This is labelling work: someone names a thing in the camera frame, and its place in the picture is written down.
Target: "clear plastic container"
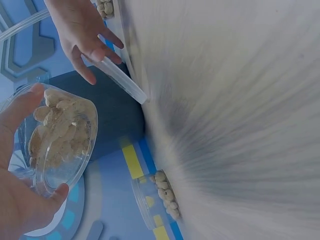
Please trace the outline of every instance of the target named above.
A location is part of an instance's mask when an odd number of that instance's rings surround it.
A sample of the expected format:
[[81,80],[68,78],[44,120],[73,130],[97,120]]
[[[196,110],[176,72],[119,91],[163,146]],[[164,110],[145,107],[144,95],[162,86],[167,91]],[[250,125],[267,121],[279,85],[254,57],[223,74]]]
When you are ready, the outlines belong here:
[[[32,86],[19,88],[1,111]],[[37,194],[49,197],[62,183],[72,189],[85,171],[96,142],[98,114],[91,101],[51,85],[43,86],[46,99],[43,98],[39,107],[43,106],[46,111],[42,117],[39,117],[41,114],[29,115],[18,127],[9,171],[28,182]],[[57,113],[56,117],[50,118],[51,113]],[[35,129],[42,129],[40,141],[34,137]]]
[[164,201],[158,195],[154,175],[148,174],[132,180],[132,189],[142,218],[149,230],[166,226],[175,220],[167,214]]

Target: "clear plastic tube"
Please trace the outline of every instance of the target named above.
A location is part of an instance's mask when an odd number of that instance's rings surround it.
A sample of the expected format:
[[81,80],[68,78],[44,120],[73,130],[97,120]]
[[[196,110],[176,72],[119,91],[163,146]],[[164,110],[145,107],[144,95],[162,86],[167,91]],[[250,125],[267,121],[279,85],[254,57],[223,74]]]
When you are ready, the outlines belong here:
[[16,25],[13,25],[12,27],[8,28],[4,32],[0,34],[0,42],[3,42],[12,36],[16,35],[23,29],[26,29],[27,27],[40,22],[41,20],[47,18],[50,16],[50,13],[48,9],[44,9],[41,11],[38,11],[37,13],[31,15],[30,17],[26,18],[25,20],[17,23]]
[[141,105],[147,100],[147,95],[132,81],[120,68],[118,68],[109,58],[104,57],[103,61],[94,62],[94,65],[109,75],[115,83],[124,89],[132,98]]
[[[48,9],[41,10],[25,20],[17,23],[0,34],[0,42],[5,41],[27,27],[40,22],[41,20],[50,16]],[[134,98],[141,105],[147,100],[147,95],[138,87],[138,85],[129,78],[120,68],[118,68],[107,57],[101,62],[95,62],[94,65],[109,75],[115,83],[123,88],[132,98]]]

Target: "white fur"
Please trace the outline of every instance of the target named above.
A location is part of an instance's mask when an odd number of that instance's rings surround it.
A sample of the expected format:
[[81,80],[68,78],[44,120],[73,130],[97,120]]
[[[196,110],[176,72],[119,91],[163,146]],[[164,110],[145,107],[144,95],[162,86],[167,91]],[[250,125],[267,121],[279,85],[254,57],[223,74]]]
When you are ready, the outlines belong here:
[[157,165],[194,240],[320,236],[320,1],[124,0]]

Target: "blue stripe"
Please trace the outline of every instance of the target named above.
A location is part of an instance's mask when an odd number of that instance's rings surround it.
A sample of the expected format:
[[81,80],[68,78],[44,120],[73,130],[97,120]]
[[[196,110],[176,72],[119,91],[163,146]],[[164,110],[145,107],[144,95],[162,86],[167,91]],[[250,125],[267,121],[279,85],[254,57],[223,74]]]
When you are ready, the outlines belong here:
[[113,52],[115,51],[115,47],[112,44],[112,42],[108,41],[107,39],[105,40],[105,44],[107,45],[108,48],[110,48]]
[[[157,169],[156,169],[155,162],[154,162],[154,160],[152,158],[151,152],[149,150],[146,138],[142,139],[139,142],[139,145],[140,145],[140,149],[141,149],[143,158],[145,160],[145,163],[146,163],[146,165],[147,165],[147,167],[149,169],[149,173],[150,174],[155,174]],[[171,230],[173,232],[175,240],[184,240],[184,238],[182,237],[181,231],[179,229],[179,226],[178,226],[176,221],[171,223],[170,227],[171,227]]]
[[182,237],[181,231],[179,229],[178,223],[176,221],[171,223],[170,227],[175,237],[175,240],[184,240],[184,238]]
[[50,235],[46,236],[45,238],[46,240],[61,240],[62,237],[60,235],[59,232],[54,231],[53,233],[51,233]]
[[151,152],[149,150],[146,138],[139,142],[140,149],[145,160],[146,166],[148,167],[150,174],[155,174],[157,172],[155,162],[152,158]]

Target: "fingernail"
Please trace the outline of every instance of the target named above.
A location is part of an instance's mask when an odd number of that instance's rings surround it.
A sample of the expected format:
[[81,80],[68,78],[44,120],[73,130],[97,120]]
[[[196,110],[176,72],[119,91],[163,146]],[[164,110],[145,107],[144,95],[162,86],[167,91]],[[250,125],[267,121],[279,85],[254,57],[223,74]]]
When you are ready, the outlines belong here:
[[105,51],[98,48],[92,52],[91,59],[96,62],[101,62],[105,57]]
[[44,86],[41,83],[36,83],[30,88],[29,92],[32,92],[36,95],[41,95],[44,92]]

